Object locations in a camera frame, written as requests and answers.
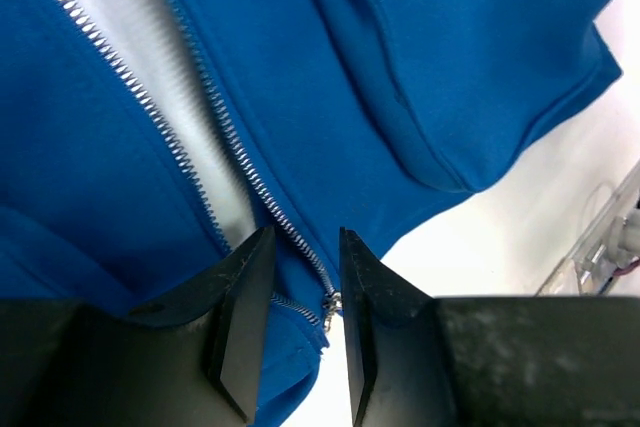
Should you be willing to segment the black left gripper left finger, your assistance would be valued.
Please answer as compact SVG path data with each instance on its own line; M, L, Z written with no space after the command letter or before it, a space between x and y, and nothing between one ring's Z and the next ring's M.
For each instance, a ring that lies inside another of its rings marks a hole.
M74 300L1 304L5 426L247 426L257 412L276 256L262 228L115 317Z

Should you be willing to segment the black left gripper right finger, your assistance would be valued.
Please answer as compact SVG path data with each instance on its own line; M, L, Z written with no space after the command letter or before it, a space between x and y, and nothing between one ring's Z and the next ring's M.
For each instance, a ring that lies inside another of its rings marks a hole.
M340 233L356 426L635 426L634 297L433 298Z

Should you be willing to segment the blue zip-up vest jacket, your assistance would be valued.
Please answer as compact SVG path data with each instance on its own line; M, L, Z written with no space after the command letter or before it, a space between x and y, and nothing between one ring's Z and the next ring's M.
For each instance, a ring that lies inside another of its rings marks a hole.
M1 0L1 304L124 317L272 228L247 426L279 426L341 231L379 259L595 101L609 1Z

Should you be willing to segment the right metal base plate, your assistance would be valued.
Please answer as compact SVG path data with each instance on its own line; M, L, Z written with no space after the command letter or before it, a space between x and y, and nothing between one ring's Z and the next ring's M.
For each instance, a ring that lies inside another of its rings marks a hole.
M601 295L639 266L639 166L634 165L537 290L538 296Z

